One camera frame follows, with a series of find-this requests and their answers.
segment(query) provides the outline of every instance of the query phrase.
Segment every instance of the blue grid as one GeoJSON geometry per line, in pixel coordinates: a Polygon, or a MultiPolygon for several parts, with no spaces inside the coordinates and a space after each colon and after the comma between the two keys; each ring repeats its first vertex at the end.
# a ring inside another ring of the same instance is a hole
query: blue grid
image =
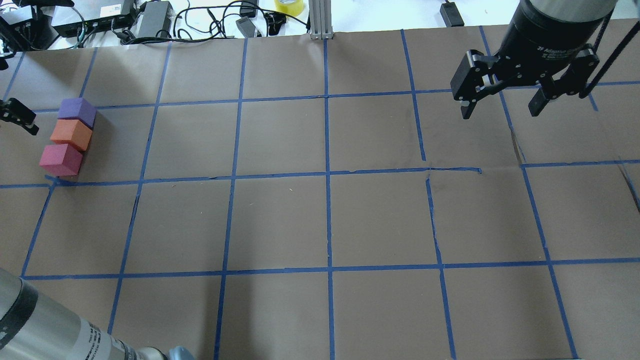
{"type": "MultiPolygon", "coordinates": [[[[484,45],[486,47],[487,53],[490,53],[490,49],[488,47],[488,42],[486,40],[486,36],[484,34],[484,29],[482,26],[479,27],[484,45]]],[[[538,231],[540,235],[541,244],[545,253],[544,261],[512,261],[512,262],[487,262],[487,263],[445,263],[442,259],[442,255],[440,253],[440,248],[438,246],[437,233],[436,233],[436,217],[434,212],[433,205],[433,196],[431,193],[431,182],[429,179],[426,180],[426,191],[428,195],[429,201],[429,215],[431,218],[431,225],[433,229],[433,239],[434,246],[436,250],[436,259],[437,263],[435,264],[412,264],[412,265],[373,265],[373,266],[333,266],[332,264],[332,221],[331,221],[331,177],[332,176],[341,176],[341,175],[351,175],[351,174],[387,174],[387,173],[404,173],[404,172],[429,172],[429,171],[471,171],[482,173],[482,169],[474,168],[474,167],[454,167],[454,168],[435,168],[435,167],[417,167],[417,168],[390,168],[390,169],[377,169],[377,170],[357,170],[357,171],[347,171],[347,170],[331,170],[330,168],[330,146],[329,146],[329,133],[330,133],[330,119],[329,119],[329,99],[338,98],[338,97],[367,97],[367,96],[382,96],[382,95],[412,95],[413,106],[414,106],[414,114],[415,121],[418,131],[419,137],[419,146],[420,146],[420,154],[422,159],[426,159],[426,155],[424,152],[424,144],[422,141],[422,132],[420,128],[420,118],[419,118],[419,109],[417,105],[417,94],[434,94],[434,93],[443,93],[443,92],[451,92],[451,89],[431,89],[431,90],[417,90],[415,89],[415,85],[413,82],[413,70],[411,66],[411,59],[409,48],[407,46],[406,37],[404,35],[404,30],[400,31],[401,38],[403,41],[404,54],[406,56],[406,64],[410,78],[411,91],[400,91],[400,92],[371,92],[371,93],[357,93],[357,94],[329,94],[329,79],[328,79],[328,51],[327,51],[327,42],[324,40],[324,94],[322,95],[311,95],[311,96],[292,96],[292,97],[266,97],[266,98],[255,98],[255,99],[243,99],[243,88],[244,88],[244,72],[246,67],[246,50],[247,50],[247,40],[244,41],[244,49],[243,49],[243,64],[241,70],[241,82],[240,82],[240,91],[238,99],[228,99],[228,100],[219,100],[219,101],[194,101],[194,102],[166,102],[161,103],[160,97],[162,94],[164,77],[166,75],[166,70],[168,66],[169,55],[171,52],[171,45],[168,46],[166,56],[164,59],[164,68],[162,73],[162,78],[160,82],[160,87],[157,93],[156,102],[154,104],[135,104],[135,105],[120,105],[120,106],[101,106],[98,109],[111,109],[111,108],[140,108],[140,107],[154,107],[154,114],[152,118],[152,122],[149,129],[147,146],[145,149],[145,157],[143,160],[143,165],[140,172],[140,178],[137,181],[113,181],[113,182],[92,182],[92,183],[73,183],[69,181],[64,181],[62,179],[58,179],[55,177],[48,177],[47,179],[50,183],[38,183],[38,184],[0,184],[0,189],[3,188],[48,188],[49,192],[47,194],[47,198],[42,208],[42,212],[40,217],[38,218],[38,222],[36,224],[36,228],[33,233],[33,237],[31,239],[31,243],[29,244],[28,254],[25,258],[24,266],[22,268],[22,277],[27,280],[59,280],[59,279],[118,279],[118,284],[116,287],[116,293],[113,301],[113,308],[111,312],[111,318],[109,321],[108,332],[111,333],[113,330],[113,323],[115,321],[115,315],[118,307],[118,299],[120,296],[120,290],[122,288],[122,281],[124,279],[133,279],[133,278],[161,278],[161,277],[202,277],[202,276],[220,276],[221,277],[221,286],[220,286],[220,297],[219,297],[219,305],[218,305],[218,321],[216,324],[216,334],[215,334],[215,348],[214,348],[214,360],[219,359],[220,357],[220,341],[221,341],[221,329],[222,329],[222,320],[223,320],[223,309],[224,309],[224,298],[225,298],[225,285],[227,276],[235,276],[235,275],[253,275],[253,274],[293,274],[293,273],[327,273],[328,275],[328,316],[329,316],[329,340],[330,340],[330,359],[335,359],[335,338],[334,338],[334,323],[333,323],[333,273],[334,272],[361,272],[361,271],[390,271],[390,270],[439,270],[440,272],[440,285],[442,291],[442,300],[444,307],[444,315],[445,322],[447,327],[447,335],[449,339],[449,348],[451,352],[451,357],[456,359],[456,349],[454,343],[454,329],[451,324],[451,314],[449,310],[449,302],[447,296],[447,288],[445,281],[445,270],[446,269],[455,269],[455,268],[503,268],[503,267],[521,267],[521,266],[547,266],[550,272],[550,277],[552,281],[552,285],[554,287],[554,292],[556,294],[557,303],[559,306],[560,314],[562,317],[563,325],[566,331],[566,336],[568,339],[568,343],[570,346],[570,350],[572,352],[572,356],[574,358],[578,358],[578,354],[575,348],[575,344],[573,342],[570,324],[568,323],[566,313],[564,310],[562,297],[560,293],[560,289],[558,283],[556,281],[554,265],[585,265],[585,264],[607,264],[607,263],[638,263],[640,262],[640,258],[602,258],[602,259],[561,259],[561,260],[553,260],[550,256],[547,242],[545,239],[544,231],[542,228],[542,224],[540,222],[540,217],[538,214],[538,209],[536,206],[535,198],[533,191],[531,189],[531,184],[529,183],[529,178],[527,175],[528,168],[538,168],[538,167],[567,167],[567,166],[597,166],[597,165],[625,165],[625,164],[638,164],[640,160],[610,160],[610,161],[583,161],[583,162],[574,162],[574,163],[526,163],[526,158],[524,157],[524,153],[522,149],[520,149],[520,155],[523,157],[524,162],[520,165],[522,175],[525,181],[525,185],[527,188],[527,192],[529,194],[529,199],[532,206],[532,211],[534,213],[534,217],[536,220],[536,225],[538,226],[538,231]],[[325,158],[326,158],[326,170],[325,172],[304,172],[304,173],[286,173],[286,174],[264,174],[264,175],[246,175],[246,176],[238,176],[236,175],[237,169],[237,153],[239,147],[239,132],[240,132],[240,121],[241,121],[241,111],[243,102],[258,102],[258,101],[283,101],[283,100],[298,100],[298,99],[317,99],[324,98],[324,121],[325,121],[325,158]],[[237,122],[236,122],[236,139],[234,145],[234,160],[233,160],[233,169],[231,176],[219,176],[219,177],[177,177],[177,178],[162,178],[162,179],[145,179],[145,169],[147,164],[148,153],[150,149],[150,144],[153,137],[154,125],[156,121],[158,108],[161,106],[178,106],[178,105],[190,105],[190,104],[218,104],[218,103],[237,103],[237,122]],[[235,190],[235,181],[236,179],[263,179],[263,178],[276,178],[276,177],[305,177],[305,176],[325,176],[326,177],[326,210],[327,210],[327,251],[328,251],[328,259],[326,267],[311,267],[311,268],[269,268],[269,269],[255,269],[255,270],[228,270],[228,250],[229,250],[229,241],[230,241],[230,230],[231,230],[231,222],[232,222],[232,212],[233,212],[233,202],[234,202],[234,190],[235,190]],[[225,250],[223,257],[223,269],[220,271],[201,271],[201,272],[157,272],[157,273],[142,273],[142,274],[128,274],[125,272],[126,262],[127,262],[127,254],[129,250],[129,245],[131,243],[131,235],[134,227],[136,213],[138,209],[138,202],[140,199],[140,195],[142,192],[142,188],[144,184],[147,183],[167,183],[167,182],[179,182],[179,181],[215,181],[215,180],[230,180],[230,197],[228,204],[228,214],[227,214],[227,228],[225,234],[225,250]],[[42,220],[47,211],[47,207],[49,205],[50,199],[52,197],[53,191],[56,187],[62,186],[118,186],[118,185],[127,185],[127,184],[136,184],[138,185],[138,191],[136,193],[136,200],[134,202],[134,206],[132,209],[131,221],[129,224],[129,230],[127,232],[127,240],[125,243],[125,249],[122,256],[122,264],[120,267],[120,271],[118,274],[66,274],[66,275],[26,275],[26,270],[29,265],[29,260],[31,257],[31,253],[36,243],[36,239],[38,237],[38,232],[40,230],[40,226],[42,224],[42,220]]],[[[82,97],[84,94],[84,90],[86,89],[86,85],[88,83],[93,64],[96,59],[96,55],[98,53],[98,48],[95,48],[93,51],[92,59],[90,65],[88,67],[88,71],[86,77],[84,79],[84,83],[82,89],[80,91],[79,96],[82,97]]],[[[13,82],[17,76],[17,73],[20,69],[20,65],[24,59],[24,53],[20,56],[20,59],[16,65],[11,81],[8,85],[8,88],[5,92],[4,98],[6,98],[11,90],[13,82]]],[[[640,85],[640,81],[616,81],[616,82],[605,82],[600,83],[599,86],[624,86],[624,85],[640,85]]],[[[522,88],[536,88],[536,86],[525,86],[522,88]]],[[[593,109],[598,111],[597,104],[593,97],[589,98],[593,109]]],[[[513,128],[513,124],[511,122],[511,117],[509,114],[509,110],[504,99],[502,92],[500,93],[500,101],[502,103],[502,107],[504,110],[504,114],[506,116],[507,124],[512,132],[515,135],[515,130],[513,128]]],[[[45,110],[37,110],[37,113],[44,112],[52,112],[57,111],[58,109],[45,109],[45,110]]]]}

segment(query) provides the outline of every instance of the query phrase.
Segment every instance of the white label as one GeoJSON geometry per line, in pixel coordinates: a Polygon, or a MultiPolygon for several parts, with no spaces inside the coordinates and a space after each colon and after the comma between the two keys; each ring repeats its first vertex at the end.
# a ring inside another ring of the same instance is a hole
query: white label
{"type": "Polygon", "coordinates": [[[80,318],[80,333],[67,360],[108,360],[113,342],[111,335],[80,318]]]}
{"type": "Polygon", "coordinates": [[[120,4],[103,6],[100,8],[100,17],[120,15],[120,10],[122,10],[120,4]]]}

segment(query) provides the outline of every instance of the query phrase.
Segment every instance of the wooden block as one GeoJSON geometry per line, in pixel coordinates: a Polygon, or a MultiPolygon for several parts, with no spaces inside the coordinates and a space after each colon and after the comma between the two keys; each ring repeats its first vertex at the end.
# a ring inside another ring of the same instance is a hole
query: wooden block
{"type": "Polygon", "coordinates": [[[78,151],[86,151],[93,131],[76,119],[59,119],[51,134],[51,141],[56,144],[67,143],[78,151]]]}
{"type": "Polygon", "coordinates": [[[93,129],[95,108],[82,97],[64,99],[58,110],[58,119],[77,119],[90,129],[93,129]]]}
{"type": "Polygon", "coordinates": [[[47,145],[40,158],[40,166],[55,176],[78,175],[81,162],[82,154],[67,143],[47,145]]]}

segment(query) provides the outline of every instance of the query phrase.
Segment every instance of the yellow tape roll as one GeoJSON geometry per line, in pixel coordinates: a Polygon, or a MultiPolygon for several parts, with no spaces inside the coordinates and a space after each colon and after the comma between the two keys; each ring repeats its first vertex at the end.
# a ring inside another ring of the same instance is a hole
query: yellow tape roll
{"type": "Polygon", "coordinates": [[[276,3],[276,11],[288,13],[291,16],[298,16],[305,9],[305,3],[302,0],[274,0],[276,3]]]}

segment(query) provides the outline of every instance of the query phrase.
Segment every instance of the silver cylinder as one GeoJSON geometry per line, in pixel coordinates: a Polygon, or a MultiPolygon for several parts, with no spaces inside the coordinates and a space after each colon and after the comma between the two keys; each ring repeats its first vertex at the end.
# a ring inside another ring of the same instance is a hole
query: silver cylinder
{"type": "MultiPolygon", "coordinates": [[[[23,281],[0,269],[0,319],[12,308],[23,281]]],[[[162,360],[163,355],[151,348],[136,351],[39,293],[31,316],[0,350],[0,359],[162,360]]]]}
{"type": "Polygon", "coordinates": [[[589,22],[602,19],[618,0],[531,0],[541,13],[566,22],[589,22]]]}

